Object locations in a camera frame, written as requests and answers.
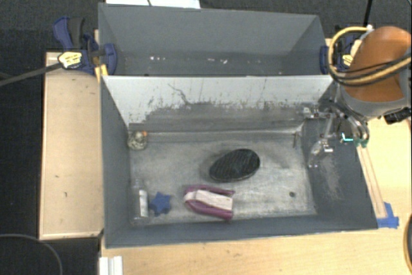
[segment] gray bin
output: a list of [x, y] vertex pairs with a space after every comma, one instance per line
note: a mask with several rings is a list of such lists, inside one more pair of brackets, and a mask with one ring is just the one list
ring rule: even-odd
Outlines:
[[[377, 228], [353, 144], [332, 140], [335, 151], [307, 166], [325, 122], [304, 109], [327, 103], [331, 83], [317, 75], [316, 16], [100, 5], [99, 30], [120, 55], [101, 82], [106, 247]], [[143, 151], [127, 147], [135, 129], [149, 133]], [[210, 165], [239, 147], [256, 151], [261, 168], [242, 182], [211, 181]], [[171, 195], [169, 214], [129, 223], [135, 178], [151, 198]], [[235, 190], [233, 220], [188, 210], [192, 184]]]

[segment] bin floor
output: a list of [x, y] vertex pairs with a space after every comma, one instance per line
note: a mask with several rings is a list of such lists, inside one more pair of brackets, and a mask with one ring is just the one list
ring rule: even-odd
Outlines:
[[[256, 174], [239, 182], [214, 182], [210, 166], [239, 148], [259, 155]], [[300, 141], [294, 146], [290, 132], [153, 133], [147, 148], [131, 150], [130, 159], [131, 177], [143, 181], [149, 198], [156, 192], [171, 195], [170, 212], [155, 217], [150, 211], [149, 225], [221, 221], [185, 206], [184, 190], [194, 184], [235, 190], [234, 220], [316, 214]]]

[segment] black carpet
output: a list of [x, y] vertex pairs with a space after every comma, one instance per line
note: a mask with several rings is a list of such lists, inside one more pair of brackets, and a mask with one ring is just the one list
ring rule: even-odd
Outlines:
[[[52, 24], [60, 16], [81, 16], [86, 19], [86, 31], [97, 28], [99, 1], [103, 0], [0, 0], [0, 72], [17, 75], [41, 67], [46, 50], [59, 47], [53, 40]], [[200, 1], [204, 8], [317, 14], [329, 37], [336, 24], [363, 22], [367, 0]], [[411, 7], [406, 0], [374, 0], [370, 23], [411, 31]], [[37, 235], [41, 129], [42, 77], [1, 87], [0, 234]], [[96, 272], [97, 240], [52, 244], [62, 259], [65, 274]], [[42, 252], [27, 248], [19, 240], [0, 240], [1, 274], [17, 274], [12, 270], [15, 262], [6, 253], [18, 247], [26, 255], [27, 262], [22, 265], [32, 265], [30, 274], [47, 273], [38, 262], [42, 258], [37, 253]], [[18, 274], [24, 274], [22, 265]]]

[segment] wooden table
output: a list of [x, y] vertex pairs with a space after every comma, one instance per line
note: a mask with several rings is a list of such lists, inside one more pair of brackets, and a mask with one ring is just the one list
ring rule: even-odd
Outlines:
[[[48, 64], [56, 54], [48, 54]], [[97, 236], [103, 228], [95, 78], [57, 70], [46, 75], [40, 239]], [[398, 229], [102, 249], [122, 256], [125, 275], [137, 274], [409, 274], [404, 227], [411, 213], [411, 131], [370, 122], [368, 144], [383, 200]]]

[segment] black sponge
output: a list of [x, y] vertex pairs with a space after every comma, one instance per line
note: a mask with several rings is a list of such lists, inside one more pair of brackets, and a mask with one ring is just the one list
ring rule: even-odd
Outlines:
[[220, 157], [209, 169], [217, 182], [233, 182], [249, 178], [259, 169], [260, 159], [250, 149], [237, 149]]

